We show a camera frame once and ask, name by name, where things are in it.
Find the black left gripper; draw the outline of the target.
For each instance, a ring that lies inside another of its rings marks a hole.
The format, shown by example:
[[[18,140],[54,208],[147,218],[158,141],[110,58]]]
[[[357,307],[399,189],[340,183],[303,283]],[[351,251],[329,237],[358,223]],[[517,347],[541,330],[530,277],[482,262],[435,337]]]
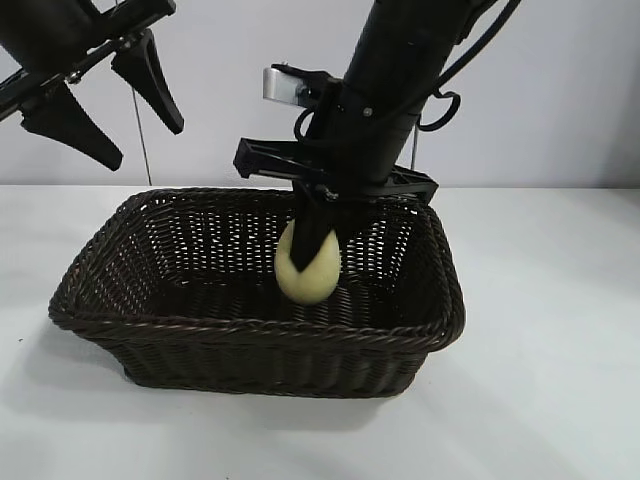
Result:
[[[173,1],[121,1],[104,12],[91,1],[3,1],[1,47],[20,69],[1,82],[1,117],[13,114],[22,103],[21,126],[27,132],[65,144],[117,171],[123,153],[69,87],[60,83],[45,90],[58,82],[79,82],[112,56],[112,70],[173,134],[180,134],[184,118],[150,30],[175,12]]]

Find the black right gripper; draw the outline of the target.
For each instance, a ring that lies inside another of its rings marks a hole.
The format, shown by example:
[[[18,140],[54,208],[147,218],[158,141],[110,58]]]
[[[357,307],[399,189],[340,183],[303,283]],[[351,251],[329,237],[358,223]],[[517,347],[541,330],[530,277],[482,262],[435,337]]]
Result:
[[[437,183],[396,164],[407,131],[377,117],[328,74],[266,74],[263,97],[300,107],[290,141],[239,141],[233,165],[243,178],[293,182],[294,230],[290,258],[298,272],[318,255],[333,230],[356,236],[371,223],[373,202],[411,195],[429,202]],[[332,202],[330,211],[320,200]]]

